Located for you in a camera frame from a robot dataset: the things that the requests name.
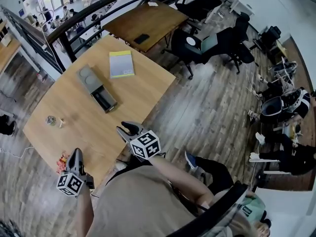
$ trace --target shoe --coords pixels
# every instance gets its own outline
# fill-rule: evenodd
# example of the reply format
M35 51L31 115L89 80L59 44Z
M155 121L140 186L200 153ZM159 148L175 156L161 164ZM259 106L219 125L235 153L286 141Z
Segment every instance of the shoe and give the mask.
M260 95L259 95L254 89L251 91L251 93L252 93L258 100L261 99Z
M260 82L263 82L264 78L260 75L260 74L257 74L257 79L260 81Z
M259 75L259 74L257 74L257 79L258 79L260 82L262 82L262 83L265 83L265 84L268 83L268 81L265 80L265 79L264 79L261 75Z
M255 153L255 152L251 152L250 159L259 160L260 159L259 154Z
M186 160L187 160L188 164L190 165L191 169L195 169L197 167L196 157L191 155L187 151L185 151L185 157L186 157Z
M12 136L14 134L14 131L15 131L15 128L16 128L16 122L15 121L12 121L11 125L13 124L13 131L12 133L10 134L10 136Z
M115 168L116 168L118 171L123 170L123 169L125 169L126 167L127 167L127 164L124 163L124 162L117 161L117 162L115 163Z
M260 145L264 145L266 143L265 141L266 137L258 132L256 132L256 138L259 141Z

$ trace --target mesh chair back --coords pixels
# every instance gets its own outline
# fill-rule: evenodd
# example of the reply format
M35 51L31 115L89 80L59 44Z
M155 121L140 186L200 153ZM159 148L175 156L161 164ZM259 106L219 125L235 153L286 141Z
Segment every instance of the mesh chair back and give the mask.
M216 34L208 36L201 43L201 52L205 53L206 51L208 51L212 47L216 46L217 44L218 44L218 42L217 42Z

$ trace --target metal railing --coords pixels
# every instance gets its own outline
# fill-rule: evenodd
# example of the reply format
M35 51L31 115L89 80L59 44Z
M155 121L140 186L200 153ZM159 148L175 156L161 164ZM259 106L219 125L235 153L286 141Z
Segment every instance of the metal railing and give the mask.
M12 23L16 25L21 34L22 37L26 38L26 40L30 43L30 45L34 48L34 50L39 53L41 56L44 57L44 59L49 62L59 73L63 73L65 71L65 68L61 62L61 60L58 58L58 55L56 54L55 47L53 46L53 43L57 40L60 41L60 43L63 45L63 48L67 55L69 56L71 62L76 61L76 54L87 44L89 44L96 36L100 35L104 29L101 28L100 30L96 31L91 37L86 39L83 43L81 43L77 48L73 50L72 44L80 38L81 35L83 35L86 31L91 29L97 24L100 24L100 22L109 17L110 15L114 14L115 12L123 9L124 7L135 3L137 1L140 1L138 5L141 5L144 2L149 2L151 0L131 0L112 11L107 12L105 15L102 15L99 19L93 21L91 24L86 26L83 30L81 30L79 33L77 33L74 37L71 39L68 39L66 32L69 31L72 27L77 25L78 23L82 22L87 16L93 14L97 10L111 4L112 2L115 2L117 0L99 0L88 6L87 8L83 9L82 11L78 12L76 15L65 21L61 26L59 26L57 29L55 29L50 35L46 37L47 43L45 39L43 38L43 35L40 31L35 29L33 26L29 25L26 21L22 20L18 16L16 16L14 13L12 13L10 10L3 8L4 13L6 17L10 19ZM48 44L50 48L47 48L46 50L42 49L42 46L44 44Z
M1 9L13 27L34 49L34 51L43 57L43 59L46 60L46 62L48 62L55 70L62 74L65 71L65 67L60 61L52 44L50 45L51 48L45 48L47 43L43 33L31 26L25 20L21 19L19 16L15 15L9 9L3 6L1 6Z

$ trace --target white cable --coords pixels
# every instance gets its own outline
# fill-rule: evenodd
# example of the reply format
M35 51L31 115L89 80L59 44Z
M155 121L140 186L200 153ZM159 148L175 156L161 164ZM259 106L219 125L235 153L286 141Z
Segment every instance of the white cable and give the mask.
M257 162L253 168L253 174L252 174L251 181L250 181L250 190L252 190L252 180L253 180L253 177L255 176L256 166L257 166Z
M1 153L9 154L9 155L11 155L11 156L13 156L13 157L16 157L16 158L21 159L21 158L23 157L25 151L26 151L27 149L30 149L30 148L34 148L34 147L28 147L28 148L24 149L24 152L23 152L23 154L22 154L21 157L20 157L20 156L16 156L16 155L14 155L14 154L12 154L12 153L10 153L10 152L5 152L3 148L0 148L0 154L1 154Z

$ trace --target wooden table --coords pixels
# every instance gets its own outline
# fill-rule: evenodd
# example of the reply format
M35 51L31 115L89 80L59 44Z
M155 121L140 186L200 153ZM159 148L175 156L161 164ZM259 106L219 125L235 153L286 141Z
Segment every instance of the wooden table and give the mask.
M109 52L131 50L135 75L110 79ZM105 114L77 78L76 71L88 64L117 100ZM175 77L135 49L112 36L99 40L75 61L44 95L23 131L47 164L57 169L63 152L83 151L86 172L97 187L113 167L125 143L116 132L121 121L142 123ZM47 116L64 120L50 126Z
M188 19L187 15L169 5L155 2L158 6L149 6L145 3L112 20L104 25L103 29L130 43L140 51L147 52ZM149 35L149 38L141 44L134 42L142 34Z

